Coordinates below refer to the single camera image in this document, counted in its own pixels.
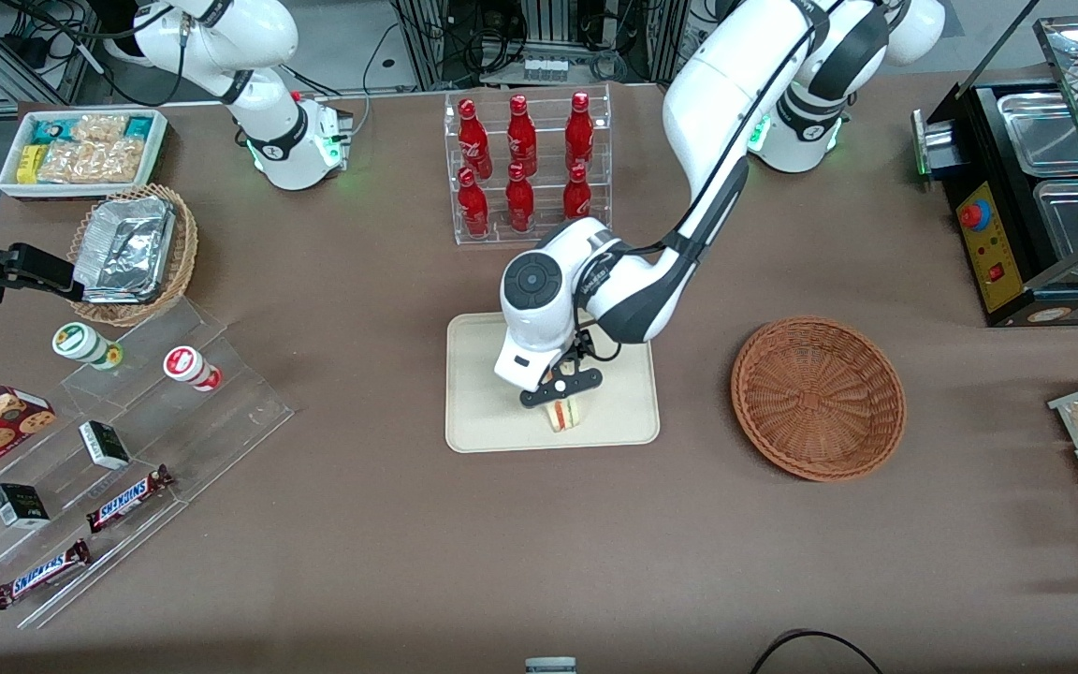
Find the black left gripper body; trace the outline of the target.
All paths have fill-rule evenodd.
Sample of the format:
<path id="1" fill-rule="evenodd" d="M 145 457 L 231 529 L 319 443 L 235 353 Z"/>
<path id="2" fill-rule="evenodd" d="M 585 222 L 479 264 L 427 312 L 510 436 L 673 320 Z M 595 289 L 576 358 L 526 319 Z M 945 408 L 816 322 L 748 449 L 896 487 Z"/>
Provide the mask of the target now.
<path id="1" fill-rule="evenodd" d="M 580 379 L 583 359 L 594 354 L 593 340 L 572 340 L 552 364 L 545 375 L 547 381 Z"/>

